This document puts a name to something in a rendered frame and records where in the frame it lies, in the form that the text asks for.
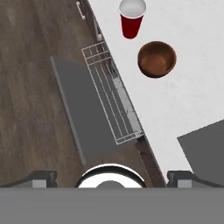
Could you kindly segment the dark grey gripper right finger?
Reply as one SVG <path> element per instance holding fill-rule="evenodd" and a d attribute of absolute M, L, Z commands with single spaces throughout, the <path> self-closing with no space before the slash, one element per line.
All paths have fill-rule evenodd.
<path fill-rule="evenodd" d="M 197 177 L 190 171 L 168 171 L 167 186 L 171 188 L 198 188 L 198 187 L 214 187 L 224 188 L 224 185 L 219 185 Z"/>

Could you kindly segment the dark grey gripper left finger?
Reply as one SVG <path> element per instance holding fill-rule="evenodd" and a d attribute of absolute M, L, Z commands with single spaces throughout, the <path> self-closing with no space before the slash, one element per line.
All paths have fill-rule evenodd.
<path fill-rule="evenodd" d="M 1 187 L 51 188 L 56 187 L 57 185 L 56 171 L 33 171 L 27 177 L 12 183 L 1 185 Z"/>

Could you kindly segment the grey dishwasher door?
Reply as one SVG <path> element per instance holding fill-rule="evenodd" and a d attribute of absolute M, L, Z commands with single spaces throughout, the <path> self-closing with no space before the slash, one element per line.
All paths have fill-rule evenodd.
<path fill-rule="evenodd" d="M 51 57 L 52 68 L 64 103 L 73 138 L 85 165 L 111 154 L 136 139 L 116 144 L 109 122 L 85 66 Z"/>

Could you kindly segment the brown wooden bowl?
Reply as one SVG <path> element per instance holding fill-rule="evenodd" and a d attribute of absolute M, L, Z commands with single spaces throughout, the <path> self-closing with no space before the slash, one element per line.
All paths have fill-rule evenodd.
<path fill-rule="evenodd" d="M 140 71 L 152 79 L 166 76 L 176 62 L 177 54 L 173 48 L 161 41 L 151 41 L 143 45 L 137 55 Z"/>

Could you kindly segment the red plastic cup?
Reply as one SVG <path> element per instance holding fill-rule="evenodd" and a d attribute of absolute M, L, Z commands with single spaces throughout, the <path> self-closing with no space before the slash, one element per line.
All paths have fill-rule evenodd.
<path fill-rule="evenodd" d="M 122 35 L 126 39 L 134 39 L 140 29 L 147 5 L 144 0 L 122 0 L 119 13 L 122 25 Z"/>

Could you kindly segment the grey sink basin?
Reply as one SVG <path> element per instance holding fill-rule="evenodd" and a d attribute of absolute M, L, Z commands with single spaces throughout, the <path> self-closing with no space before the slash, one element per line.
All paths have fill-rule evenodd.
<path fill-rule="evenodd" d="M 197 177 L 224 186 L 224 120 L 179 136 L 178 142 Z"/>

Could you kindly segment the dark wooden cupboard front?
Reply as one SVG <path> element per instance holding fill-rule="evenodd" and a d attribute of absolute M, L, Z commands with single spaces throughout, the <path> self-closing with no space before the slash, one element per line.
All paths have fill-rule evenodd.
<path fill-rule="evenodd" d="M 165 180 L 158 168 L 157 161 L 144 136 L 137 139 L 136 148 L 139 151 L 140 158 L 143 160 L 143 164 L 149 174 L 152 185 L 154 187 L 166 187 Z"/>

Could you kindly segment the white and black round disc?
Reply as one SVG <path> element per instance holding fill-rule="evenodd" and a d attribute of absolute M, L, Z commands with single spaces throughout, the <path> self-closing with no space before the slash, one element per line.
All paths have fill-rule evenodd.
<path fill-rule="evenodd" d="M 113 182 L 124 188 L 145 188 L 144 179 L 133 169 L 122 164 L 99 164 L 85 171 L 76 188 L 98 188 Z"/>

